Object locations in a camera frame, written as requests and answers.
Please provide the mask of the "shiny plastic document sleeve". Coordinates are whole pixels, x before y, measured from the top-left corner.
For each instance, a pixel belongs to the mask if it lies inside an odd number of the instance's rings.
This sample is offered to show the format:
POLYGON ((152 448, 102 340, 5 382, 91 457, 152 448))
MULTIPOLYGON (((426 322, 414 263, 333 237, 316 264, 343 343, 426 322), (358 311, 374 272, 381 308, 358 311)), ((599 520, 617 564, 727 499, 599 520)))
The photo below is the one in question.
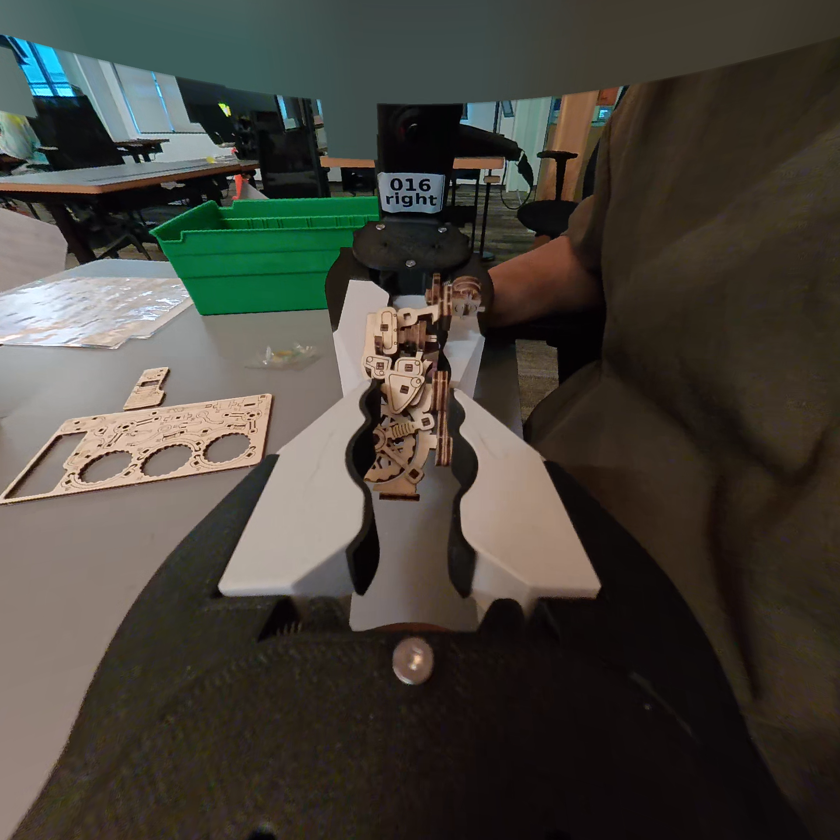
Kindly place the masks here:
POLYGON ((55 276, 2 293, 1 344, 116 350, 192 304, 176 278, 55 276))

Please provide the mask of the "black bag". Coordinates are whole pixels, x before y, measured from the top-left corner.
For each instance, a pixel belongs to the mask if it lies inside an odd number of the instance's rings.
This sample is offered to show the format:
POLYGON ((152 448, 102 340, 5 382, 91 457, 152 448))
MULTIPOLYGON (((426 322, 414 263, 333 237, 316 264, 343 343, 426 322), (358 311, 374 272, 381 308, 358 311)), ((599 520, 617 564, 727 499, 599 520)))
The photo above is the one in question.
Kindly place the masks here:
POLYGON ((519 162, 524 152, 514 140, 461 123, 455 142, 456 158, 497 158, 519 162))

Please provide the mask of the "small wooden panel piece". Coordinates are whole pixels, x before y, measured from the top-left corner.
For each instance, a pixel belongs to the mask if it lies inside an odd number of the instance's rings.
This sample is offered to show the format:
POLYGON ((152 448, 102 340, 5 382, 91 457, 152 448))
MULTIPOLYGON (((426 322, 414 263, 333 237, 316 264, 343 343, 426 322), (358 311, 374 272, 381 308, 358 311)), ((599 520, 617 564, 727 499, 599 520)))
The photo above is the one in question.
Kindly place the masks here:
POLYGON ((169 373, 169 367, 144 370, 122 410, 124 412, 137 411, 161 405, 165 399, 163 384, 169 373))

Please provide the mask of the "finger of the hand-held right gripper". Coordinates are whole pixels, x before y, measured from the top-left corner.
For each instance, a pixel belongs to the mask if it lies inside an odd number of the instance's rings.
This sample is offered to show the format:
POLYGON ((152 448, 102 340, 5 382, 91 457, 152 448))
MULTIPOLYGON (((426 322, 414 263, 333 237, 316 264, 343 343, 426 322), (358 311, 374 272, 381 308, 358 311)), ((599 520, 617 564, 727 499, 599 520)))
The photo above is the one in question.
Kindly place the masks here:
POLYGON ((445 344, 450 386, 468 396, 476 392, 478 373, 485 346, 478 329, 450 329, 445 344))
POLYGON ((386 290, 372 280, 351 279, 346 290, 333 346, 339 366, 342 395, 347 396, 369 377, 363 362, 368 315, 390 305, 386 290))

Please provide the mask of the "wooden motorcycle model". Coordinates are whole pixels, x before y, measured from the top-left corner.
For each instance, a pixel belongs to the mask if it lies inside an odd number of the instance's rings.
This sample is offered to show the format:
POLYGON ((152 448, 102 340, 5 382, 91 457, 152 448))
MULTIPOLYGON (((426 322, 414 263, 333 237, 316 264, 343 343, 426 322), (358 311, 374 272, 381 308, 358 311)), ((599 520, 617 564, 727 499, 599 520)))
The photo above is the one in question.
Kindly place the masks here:
POLYGON ((425 466, 450 465, 449 383, 445 344, 450 329, 478 329, 485 291, 474 275, 433 275, 423 304, 388 306, 368 315, 363 368, 379 388, 381 418, 366 483, 385 501, 419 501, 425 466))

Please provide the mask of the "wooden sheet with round holes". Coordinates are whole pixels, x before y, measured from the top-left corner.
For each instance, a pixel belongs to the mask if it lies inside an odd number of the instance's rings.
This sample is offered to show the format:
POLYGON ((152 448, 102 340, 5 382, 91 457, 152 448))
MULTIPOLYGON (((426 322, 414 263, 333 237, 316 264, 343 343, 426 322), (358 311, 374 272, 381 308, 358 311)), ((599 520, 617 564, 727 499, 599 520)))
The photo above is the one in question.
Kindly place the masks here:
POLYGON ((148 485, 253 466, 266 451, 273 402, 273 395, 257 394, 68 419, 2 492, 1 503, 13 505, 63 498, 94 490, 148 485), (56 486, 45 493, 17 497, 17 488, 51 445, 59 438, 74 434, 83 434, 83 438, 63 463, 63 473, 56 486), (241 454, 225 461, 212 461, 207 456, 208 449, 217 441, 235 435, 248 440, 241 454), (178 469, 161 476, 145 472, 147 463, 153 457, 175 447, 187 450, 185 462, 178 469), (86 479, 91 465, 120 453, 129 457, 124 469, 99 481, 86 479))

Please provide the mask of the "person's right forearm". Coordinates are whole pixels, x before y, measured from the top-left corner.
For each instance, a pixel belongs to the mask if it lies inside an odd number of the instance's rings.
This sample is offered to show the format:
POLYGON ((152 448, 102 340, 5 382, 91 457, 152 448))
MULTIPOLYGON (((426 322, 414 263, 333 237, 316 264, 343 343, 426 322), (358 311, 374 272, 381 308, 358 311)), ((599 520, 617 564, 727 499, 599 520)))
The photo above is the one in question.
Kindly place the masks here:
POLYGON ((584 267, 565 235, 490 268, 489 277, 493 300, 487 320, 492 328, 604 303, 601 281, 584 267))

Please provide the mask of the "black high-back office chair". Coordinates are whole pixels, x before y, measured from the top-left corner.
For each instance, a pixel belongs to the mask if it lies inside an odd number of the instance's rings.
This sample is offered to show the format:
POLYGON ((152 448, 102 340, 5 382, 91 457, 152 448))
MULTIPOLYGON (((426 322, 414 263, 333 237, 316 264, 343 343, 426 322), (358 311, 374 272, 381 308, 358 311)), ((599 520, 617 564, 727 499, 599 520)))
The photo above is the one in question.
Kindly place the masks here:
POLYGON ((253 118, 262 193, 270 199, 329 197, 314 101, 274 96, 272 106, 254 111, 253 118))
POLYGON ((30 124, 52 170, 124 165, 87 97, 36 96, 33 102, 37 115, 30 124))

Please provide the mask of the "wooden column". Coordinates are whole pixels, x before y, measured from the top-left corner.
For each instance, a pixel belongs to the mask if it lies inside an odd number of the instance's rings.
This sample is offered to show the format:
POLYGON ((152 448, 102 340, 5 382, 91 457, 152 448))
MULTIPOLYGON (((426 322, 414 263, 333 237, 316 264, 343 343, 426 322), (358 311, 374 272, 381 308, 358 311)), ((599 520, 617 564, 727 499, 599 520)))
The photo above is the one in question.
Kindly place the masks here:
POLYGON ((566 94, 560 99, 556 115, 549 119, 546 151, 564 151, 577 154, 568 161, 559 194, 565 201, 580 201, 587 163, 592 157, 596 142, 603 131, 602 109, 609 113, 616 104, 623 87, 566 94))

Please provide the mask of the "long brown-edged office desk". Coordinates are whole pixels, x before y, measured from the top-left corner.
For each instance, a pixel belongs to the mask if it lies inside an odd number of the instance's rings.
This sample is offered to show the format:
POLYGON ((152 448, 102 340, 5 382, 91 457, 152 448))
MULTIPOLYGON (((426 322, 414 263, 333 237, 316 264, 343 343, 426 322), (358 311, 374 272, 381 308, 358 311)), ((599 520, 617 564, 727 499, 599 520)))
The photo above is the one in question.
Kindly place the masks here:
POLYGON ((214 178, 232 175, 253 175, 257 161, 242 161, 224 156, 215 162, 206 159, 175 162, 123 163, 68 171, 48 171, 10 175, 1 179, 2 197, 42 205, 53 217, 66 240, 69 252, 81 265, 96 260, 88 237, 70 216, 67 205, 93 205, 105 196, 136 193, 165 183, 206 186, 214 178))

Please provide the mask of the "grey desk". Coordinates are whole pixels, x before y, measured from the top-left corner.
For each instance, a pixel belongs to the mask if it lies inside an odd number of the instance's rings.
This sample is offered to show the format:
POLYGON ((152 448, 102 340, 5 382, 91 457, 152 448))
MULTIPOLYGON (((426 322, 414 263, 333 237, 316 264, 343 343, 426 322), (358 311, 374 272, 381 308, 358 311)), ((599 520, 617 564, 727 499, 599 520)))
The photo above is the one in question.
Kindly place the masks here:
MULTIPOLYGON (((270 393, 274 453, 342 395, 324 310, 202 317, 194 307, 117 350, 2 347, 2 488, 69 418, 113 413, 145 369, 167 405, 270 393), (252 370, 270 346, 318 347, 299 371, 252 370)), ((49 777, 107 645, 168 554, 243 469, 2 506, 1 834, 49 777)))

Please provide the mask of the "green plastic bin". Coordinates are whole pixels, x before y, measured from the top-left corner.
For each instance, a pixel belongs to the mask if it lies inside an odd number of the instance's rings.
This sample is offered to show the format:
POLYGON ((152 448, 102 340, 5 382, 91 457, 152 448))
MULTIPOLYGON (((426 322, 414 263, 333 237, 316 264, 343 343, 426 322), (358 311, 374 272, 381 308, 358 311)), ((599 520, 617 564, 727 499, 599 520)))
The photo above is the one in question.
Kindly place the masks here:
POLYGON ((322 310, 324 283, 374 196, 208 201, 151 230, 198 312, 322 310))

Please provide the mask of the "person in olive shirt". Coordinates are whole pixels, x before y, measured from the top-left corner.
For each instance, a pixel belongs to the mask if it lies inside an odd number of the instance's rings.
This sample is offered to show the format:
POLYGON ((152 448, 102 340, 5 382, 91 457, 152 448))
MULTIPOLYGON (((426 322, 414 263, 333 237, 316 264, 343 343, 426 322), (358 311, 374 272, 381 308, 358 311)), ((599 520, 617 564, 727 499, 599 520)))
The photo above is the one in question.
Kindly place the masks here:
POLYGON ((568 237, 602 357, 532 442, 656 560, 838 838, 838 38, 631 87, 568 237))

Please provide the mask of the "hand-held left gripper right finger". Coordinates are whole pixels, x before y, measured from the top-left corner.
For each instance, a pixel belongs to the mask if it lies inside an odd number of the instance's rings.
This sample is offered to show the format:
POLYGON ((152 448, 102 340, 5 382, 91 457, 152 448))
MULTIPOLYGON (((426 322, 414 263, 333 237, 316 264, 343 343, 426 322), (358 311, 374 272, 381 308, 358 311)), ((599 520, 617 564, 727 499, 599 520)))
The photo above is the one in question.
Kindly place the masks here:
POLYGON ((543 458, 459 389, 448 399, 450 470, 458 482, 448 576, 486 612, 514 601, 592 600, 601 582, 543 458))

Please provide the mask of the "small clear plastic bag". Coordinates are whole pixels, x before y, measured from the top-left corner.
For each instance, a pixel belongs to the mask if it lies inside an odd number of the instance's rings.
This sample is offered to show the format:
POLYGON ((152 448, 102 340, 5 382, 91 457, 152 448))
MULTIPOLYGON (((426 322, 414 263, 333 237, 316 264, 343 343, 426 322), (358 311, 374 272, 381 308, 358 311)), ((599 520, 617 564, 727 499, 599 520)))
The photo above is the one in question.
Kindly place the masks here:
POLYGON ((252 370, 299 371, 320 359, 318 347, 294 343, 284 349, 273 349, 269 345, 245 362, 245 368, 252 370))

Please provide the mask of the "black computer monitor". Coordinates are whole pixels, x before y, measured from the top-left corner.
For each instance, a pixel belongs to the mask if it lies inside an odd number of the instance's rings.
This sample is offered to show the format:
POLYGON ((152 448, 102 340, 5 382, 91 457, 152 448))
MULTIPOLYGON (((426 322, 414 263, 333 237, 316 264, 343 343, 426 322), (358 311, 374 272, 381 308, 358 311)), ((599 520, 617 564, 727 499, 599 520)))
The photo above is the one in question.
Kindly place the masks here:
POLYGON ((229 89, 183 77, 176 77, 175 81, 190 122, 199 124, 217 145, 234 143, 236 133, 230 116, 229 89))

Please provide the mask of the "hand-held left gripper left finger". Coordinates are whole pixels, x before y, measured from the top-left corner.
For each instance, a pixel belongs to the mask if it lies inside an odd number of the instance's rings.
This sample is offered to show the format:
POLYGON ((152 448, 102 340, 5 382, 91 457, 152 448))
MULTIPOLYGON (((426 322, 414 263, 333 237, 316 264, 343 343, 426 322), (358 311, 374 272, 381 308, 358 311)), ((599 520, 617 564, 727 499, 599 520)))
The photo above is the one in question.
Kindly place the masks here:
POLYGON ((371 491, 380 388, 362 384, 285 445, 218 589, 225 596, 362 595, 380 559, 371 491))

